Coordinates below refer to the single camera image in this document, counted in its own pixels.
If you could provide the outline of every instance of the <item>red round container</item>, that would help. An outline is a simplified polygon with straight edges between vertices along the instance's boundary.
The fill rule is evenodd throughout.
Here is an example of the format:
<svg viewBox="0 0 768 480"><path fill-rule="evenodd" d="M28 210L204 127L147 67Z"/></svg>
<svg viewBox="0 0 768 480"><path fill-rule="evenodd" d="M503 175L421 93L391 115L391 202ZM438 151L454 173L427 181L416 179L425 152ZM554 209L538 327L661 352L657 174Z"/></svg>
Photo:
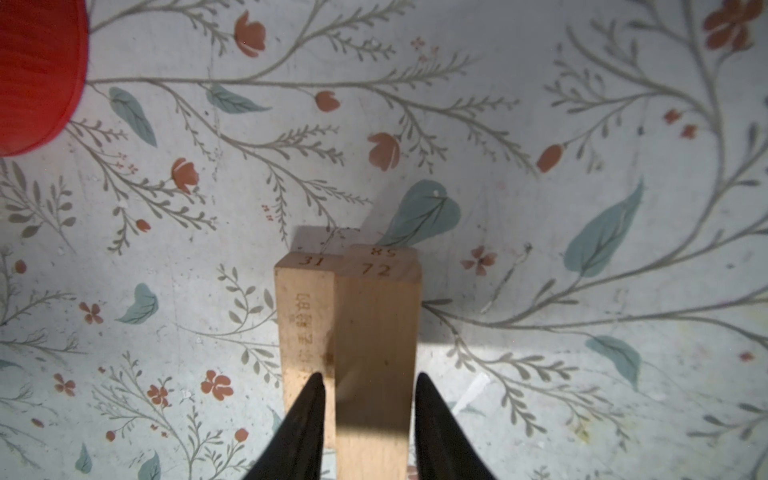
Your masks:
<svg viewBox="0 0 768 480"><path fill-rule="evenodd" d="M58 135L78 106L87 65L84 0L0 0L0 156Z"/></svg>

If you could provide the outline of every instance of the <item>wooden block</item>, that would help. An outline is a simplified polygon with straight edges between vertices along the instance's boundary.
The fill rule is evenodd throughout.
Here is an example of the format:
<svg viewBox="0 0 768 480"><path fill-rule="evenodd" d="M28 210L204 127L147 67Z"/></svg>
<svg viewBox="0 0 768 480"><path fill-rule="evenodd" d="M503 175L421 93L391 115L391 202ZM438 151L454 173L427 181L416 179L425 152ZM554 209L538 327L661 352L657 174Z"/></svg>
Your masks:
<svg viewBox="0 0 768 480"><path fill-rule="evenodd" d="M413 249L354 246L336 271L339 480L407 476L421 296Z"/></svg>
<svg viewBox="0 0 768 480"><path fill-rule="evenodd" d="M293 405L314 372L326 386L326 448L336 441L336 384L333 368L334 271L339 255L288 253L275 265L275 300L283 370L283 401Z"/></svg>

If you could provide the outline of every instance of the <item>red object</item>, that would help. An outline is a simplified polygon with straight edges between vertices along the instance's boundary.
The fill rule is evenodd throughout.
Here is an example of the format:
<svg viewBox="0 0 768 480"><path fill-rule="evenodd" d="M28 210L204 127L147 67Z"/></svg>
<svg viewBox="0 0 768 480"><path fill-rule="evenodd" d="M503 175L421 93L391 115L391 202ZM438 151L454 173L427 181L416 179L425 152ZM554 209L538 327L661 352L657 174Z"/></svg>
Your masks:
<svg viewBox="0 0 768 480"><path fill-rule="evenodd" d="M88 65L84 0L0 2L0 155L48 143L78 106Z"/></svg>

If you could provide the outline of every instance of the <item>orange flower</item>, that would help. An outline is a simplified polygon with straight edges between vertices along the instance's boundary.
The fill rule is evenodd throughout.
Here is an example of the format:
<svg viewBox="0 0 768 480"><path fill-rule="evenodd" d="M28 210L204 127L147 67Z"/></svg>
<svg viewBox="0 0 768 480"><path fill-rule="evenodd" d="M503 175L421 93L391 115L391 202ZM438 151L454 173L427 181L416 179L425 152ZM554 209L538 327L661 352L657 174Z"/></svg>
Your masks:
<svg viewBox="0 0 768 480"><path fill-rule="evenodd" d="M61 373L57 373L53 376L53 378L56 379L56 382L58 382L54 386L57 392L66 392L67 395L74 396L74 382L72 380L65 382L64 377L61 376Z"/></svg>
<svg viewBox="0 0 768 480"><path fill-rule="evenodd" d="M136 228L142 232L148 232L152 227L149 226L146 220L136 220Z"/></svg>
<svg viewBox="0 0 768 480"><path fill-rule="evenodd" d="M266 29L260 22L248 23L248 11L246 10L235 23L235 42L240 50L249 57L258 57L257 50L264 51L264 37Z"/></svg>
<svg viewBox="0 0 768 480"><path fill-rule="evenodd" d="M680 117L682 116L683 114L673 108L664 114L664 121L667 122L667 125L672 125L674 122L680 120Z"/></svg>
<svg viewBox="0 0 768 480"><path fill-rule="evenodd" d="M338 100L333 97L332 91L323 90L319 94L315 95L315 103L321 111L334 111L339 105Z"/></svg>
<svg viewBox="0 0 768 480"><path fill-rule="evenodd" d="M723 6L704 19L704 30L712 32L707 37L707 48L717 50L733 37L734 51L748 49L752 41L746 24L762 12L763 0L748 0L744 5L741 0L723 0Z"/></svg>
<svg viewBox="0 0 768 480"><path fill-rule="evenodd" d="M194 164L187 162L187 159L183 157L176 159L174 166L170 168L170 176L174 179L176 187L187 195L190 193L187 185L197 185L200 180L200 176L194 170Z"/></svg>
<svg viewBox="0 0 768 480"><path fill-rule="evenodd" d="M368 137L368 141L377 144L368 154L368 162L374 167L387 171L388 168L397 167L400 162L400 144L390 134L380 133Z"/></svg>
<svg viewBox="0 0 768 480"><path fill-rule="evenodd" d="M690 140L693 140L696 138L696 129L698 126L688 124L685 127L683 127L683 131L680 133L680 138L688 138Z"/></svg>
<svg viewBox="0 0 768 480"><path fill-rule="evenodd" d="M483 252L484 251L485 251L485 247L482 246L482 245L480 247L475 248L472 251L472 256L475 259L477 259L477 262L475 262L474 260L462 260L462 266L464 268L466 268L467 270L469 270L469 269L471 269L477 263L477 268L475 269L475 274L477 274L479 276L485 276L485 274L487 273L485 271L485 268L487 266L491 266L494 263L496 263L496 254L495 253L488 253L488 254L483 256Z"/></svg>
<svg viewBox="0 0 768 480"><path fill-rule="evenodd" d="M538 162L536 162L536 166L543 174L546 174L549 172L552 167L558 164L561 157L563 156L563 147L562 145L550 145L547 147L546 150L541 154L541 156L538 159Z"/></svg>
<svg viewBox="0 0 768 480"><path fill-rule="evenodd" d="M150 385L149 392L147 392L147 396L152 399L152 403L155 405L162 404L163 407L168 406L168 400L165 398L168 396L168 391L165 389L164 386L157 388L154 385Z"/></svg>
<svg viewBox="0 0 768 480"><path fill-rule="evenodd" d="M86 302L80 302L80 310L88 312L88 314L85 316L85 322L88 325L91 325L93 322L96 322L97 324L104 322L104 319L98 315L101 312L99 305L94 303L91 308L88 308L88 304Z"/></svg>
<svg viewBox="0 0 768 480"><path fill-rule="evenodd" d="M246 429L240 429L235 432L235 440L242 443L248 439L248 431Z"/></svg>
<svg viewBox="0 0 768 480"><path fill-rule="evenodd" d="M221 402L225 396L230 396L234 393L232 388L228 386L230 384L230 377L224 375L217 376L216 372L208 370L205 372L205 378L207 380L200 384L200 389L203 390L203 393L213 391L216 400Z"/></svg>

